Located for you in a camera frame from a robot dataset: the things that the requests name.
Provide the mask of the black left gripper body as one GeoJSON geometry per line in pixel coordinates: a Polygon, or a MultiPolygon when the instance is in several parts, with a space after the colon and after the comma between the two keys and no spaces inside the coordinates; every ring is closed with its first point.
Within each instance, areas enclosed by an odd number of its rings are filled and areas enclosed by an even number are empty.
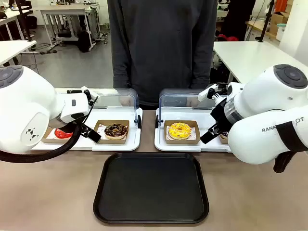
{"type": "Polygon", "coordinates": [[[72,122],[66,123],[61,120],[61,116],[58,115],[50,120],[50,128],[58,128],[61,131],[75,131],[78,125],[81,125],[83,117],[73,120],[72,122]]]}

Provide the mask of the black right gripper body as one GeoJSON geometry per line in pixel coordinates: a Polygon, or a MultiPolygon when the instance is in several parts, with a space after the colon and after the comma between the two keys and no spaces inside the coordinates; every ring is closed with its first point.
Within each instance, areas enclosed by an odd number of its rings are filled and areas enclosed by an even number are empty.
{"type": "Polygon", "coordinates": [[[226,102],[226,98],[223,99],[215,106],[215,108],[210,113],[211,116],[215,119],[217,126],[232,126],[232,123],[227,119],[224,112],[226,102]]]}

